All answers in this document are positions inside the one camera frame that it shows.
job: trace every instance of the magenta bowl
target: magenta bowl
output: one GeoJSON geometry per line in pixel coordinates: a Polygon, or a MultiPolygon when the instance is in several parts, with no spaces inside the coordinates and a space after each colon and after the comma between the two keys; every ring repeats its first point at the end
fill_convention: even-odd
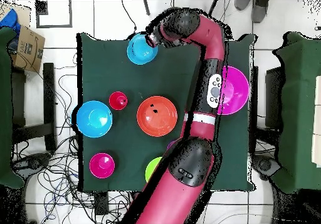
{"type": "Polygon", "coordinates": [[[228,66],[226,69],[224,66],[218,114],[230,115],[238,112],[248,101],[249,94],[250,87],[245,75],[235,67],[228,66]]]}
{"type": "Polygon", "coordinates": [[[104,179],[112,175],[115,169],[115,162],[110,155],[98,153],[90,160],[89,169],[95,177],[104,179]]]}

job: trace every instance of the black chair leg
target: black chair leg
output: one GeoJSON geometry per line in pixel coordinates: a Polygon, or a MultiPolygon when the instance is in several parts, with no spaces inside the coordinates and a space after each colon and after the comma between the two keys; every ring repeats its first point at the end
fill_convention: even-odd
{"type": "Polygon", "coordinates": [[[144,0],[144,5],[145,5],[146,14],[147,14],[148,16],[150,16],[150,11],[149,11],[149,8],[148,8],[147,0],[144,0]]]}

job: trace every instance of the small red bowl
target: small red bowl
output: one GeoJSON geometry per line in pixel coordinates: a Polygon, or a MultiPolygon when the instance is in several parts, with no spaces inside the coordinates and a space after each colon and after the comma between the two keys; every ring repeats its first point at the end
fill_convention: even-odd
{"type": "Polygon", "coordinates": [[[167,98],[153,96],[145,99],[137,111],[137,122],[146,134],[154,137],[164,136],[174,129],[177,111],[167,98]]]}
{"type": "Polygon", "coordinates": [[[126,95],[121,91],[116,91],[109,97],[109,105],[114,110],[122,110],[126,107],[128,99],[126,95]]]}

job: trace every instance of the blue object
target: blue object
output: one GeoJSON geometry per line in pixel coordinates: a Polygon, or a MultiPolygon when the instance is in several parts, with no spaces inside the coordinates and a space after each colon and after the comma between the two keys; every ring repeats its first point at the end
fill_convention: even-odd
{"type": "Polygon", "coordinates": [[[158,52],[158,46],[152,48],[146,42],[145,35],[136,34],[127,47],[127,56],[136,65],[144,65],[152,61],[158,52]]]}
{"type": "Polygon", "coordinates": [[[15,30],[17,36],[20,34],[20,24],[18,23],[18,15],[14,9],[11,9],[10,12],[0,21],[1,26],[8,26],[15,30]]]}
{"type": "Polygon", "coordinates": [[[91,138],[101,137],[112,126],[112,112],[102,102],[92,100],[85,102],[76,116],[78,130],[91,138]]]}

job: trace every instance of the bowl rim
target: bowl rim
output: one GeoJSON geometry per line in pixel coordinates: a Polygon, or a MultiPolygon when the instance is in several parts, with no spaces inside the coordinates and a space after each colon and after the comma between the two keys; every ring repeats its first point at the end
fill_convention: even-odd
{"type": "Polygon", "coordinates": [[[140,59],[139,57],[137,57],[136,55],[134,55],[134,53],[133,52],[131,52],[131,49],[132,49],[132,43],[135,41],[135,40],[137,40],[137,39],[140,39],[139,37],[136,37],[137,35],[139,35],[139,34],[136,34],[130,41],[129,41],[129,43],[128,43],[128,46],[127,46],[127,57],[129,58],[129,60],[132,62],[132,63],[134,63],[134,64],[136,64],[136,65],[145,65],[146,63],[149,63],[150,61],[152,61],[155,57],[156,57],[156,55],[157,55],[157,53],[158,53],[158,46],[156,46],[155,48],[152,48],[153,49],[153,54],[154,54],[154,56],[153,56],[153,58],[151,59],[151,60],[149,60],[149,61],[143,61],[142,59],[140,59]],[[139,63],[139,62],[137,62],[137,61],[134,61],[133,60],[133,58],[131,58],[130,56],[134,56],[134,57],[136,57],[136,59],[138,59],[138,60],[141,60],[141,62],[139,63]]]}
{"type": "Polygon", "coordinates": [[[126,103],[125,107],[124,107],[124,108],[121,108],[121,109],[116,109],[116,108],[114,108],[114,107],[112,106],[112,104],[110,104],[110,99],[111,99],[112,95],[115,94],[115,93],[121,93],[121,94],[123,94],[123,95],[125,96],[125,98],[127,99],[127,103],[128,103],[128,98],[127,98],[127,96],[125,95],[125,93],[123,93],[123,92],[121,92],[121,91],[115,91],[115,92],[113,92],[113,93],[110,94],[108,102],[109,102],[109,105],[111,106],[111,108],[114,109],[114,110],[122,110],[122,109],[124,109],[124,108],[127,106],[127,103],[126,103]]]}
{"type": "Polygon", "coordinates": [[[240,70],[240,69],[237,69],[236,67],[232,67],[232,66],[230,66],[230,65],[228,65],[228,68],[232,68],[232,69],[235,69],[235,70],[237,70],[240,74],[242,74],[242,76],[243,76],[243,78],[245,79],[245,81],[246,81],[246,83],[247,83],[247,86],[248,86],[248,94],[247,94],[247,98],[245,99],[245,102],[244,102],[244,104],[238,109],[238,110],[235,110],[234,112],[232,112],[232,113],[224,113],[223,112],[223,105],[220,105],[219,107],[221,107],[221,115],[232,115],[232,114],[235,114],[235,113],[237,113],[239,110],[241,110],[243,107],[244,107],[244,105],[247,103],[247,101],[248,101],[248,98],[249,98],[249,96],[250,96],[250,85],[249,85],[249,82],[248,82],[248,79],[246,78],[246,76],[245,76],[245,74],[240,70]]]}
{"type": "Polygon", "coordinates": [[[106,104],[104,104],[103,102],[98,101],[98,100],[89,100],[89,101],[84,102],[84,103],[80,106],[80,108],[79,108],[78,111],[77,111],[77,115],[78,115],[78,113],[79,113],[79,110],[81,109],[81,107],[82,107],[84,104],[88,104],[88,103],[91,103],[91,102],[100,103],[100,104],[103,104],[104,106],[106,106],[106,108],[108,109],[108,114],[109,114],[109,116],[110,116],[110,121],[111,121],[111,123],[110,123],[110,125],[109,125],[109,128],[108,128],[108,129],[106,130],[106,132],[104,132],[102,135],[99,135],[99,136],[89,136],[89,135],[85,134],[85,133],[82,131],[82,127],[80,128],[80,126],[79,126],[77,123],[76,123],[76,126],[77,126],[79,132],[81,132],[84,136],[89,137],[89,138],[99,138],[99,137],[104,136],[104,135],[110,130],[110,128],[112,127],[112,124],[113,124],[113,114],[112,114],[112,111],[109,109],[109,107],[108,107],[106,104]]]}
{"type": "Polygon", "coordinates": [[[167,99],[167,98],[165,98],[165,97],[163,97],[163,96],[159,96],[159,95],[158,95],[158,96],[151,96],[151,97],[143,100],[142,103],[139,105],[139,107],[138,107],[138,109],[137,109],[137,113],[136,113],[136,119],[137,119],[137,123],[138,123],[140,129],[141,129],[145,134],[148,134],[149,136],[152,136],[152,137],[166,136],[167,134],[169,134],[170,132],[172,132],[172,130],[175,128],[175,126],[176,126],[176,124],[177,124],[177,118],[178,118],[178,116],[177,116],[177,109],[176,109],[175,105],[174,105],[169,99],[167,99]],[[139,109],[140,109],[140,107],[143,105],[144,102],[146,102],[147,100],[149,100],[149,99],[151,99],[151,98],[162,98],[162,99],[166,99],[166,100],[169,101],[170,104],[172,104],[173,108],[175,109],[175,115],[176,115],[176,117],[175,117],[175,124],[174,124],[174,126],[173,126],[166,134],[161,134],[161,135],[156,135],[156,136],[155,136],[155,135],[152,135],[152,134],[149,134],[149,133],[147,133],[146,131],[144,131],[143,128],[142,128],[142,126],[139,124],[139,116],[138,116],[138,115],[139,115],[139,109]]]}
{"type": "Polygon", "coordinates": [[[96,177],[96,178],[99,178],[99,179],[108,178],[108,177],[110,177],[110,176],[113,174],[113,172],[115,171],[115,161],[113,160],[113,157],[112,157],[110,154],[107,154],[107,153],[104,153],[104,152],[96,153],[95,155],[92,156],[92,158],[91,158],[90,161],[89,161],[89,170],[90,170],[91,174],[94,175],[94,177],[96,177]],[[111,159],[112,162],[113,162],[113,170],[112,170],[112,172],[110,173],[110,175],[108,175],[107,177],[98,177],[98,176],[94,175],[93,172],[92,172],[92,169],[90,169],[90,164],[92,163],[93,158],[94,158],[95,156],[97,156],[97,155],[100,155],[100,154],[109,156],[110,159],[111,159]]]}
{"type": "Polygon", "coordinates": [[[160,158],[159,161],[158,161],[158,163],[160,163],[162,157],[155,157],[155,158],[153,158],[153,159],[148,163],[148,165],[146,166],[146,169],[145,169],[145,181],[146,181],[146,183],[149,181],[149,180],[146,180],[147,168],[148,168],[148,166],[149,166],[153,161],[155,161],[155,160],[158,159],[158,158],[160,158]]]}

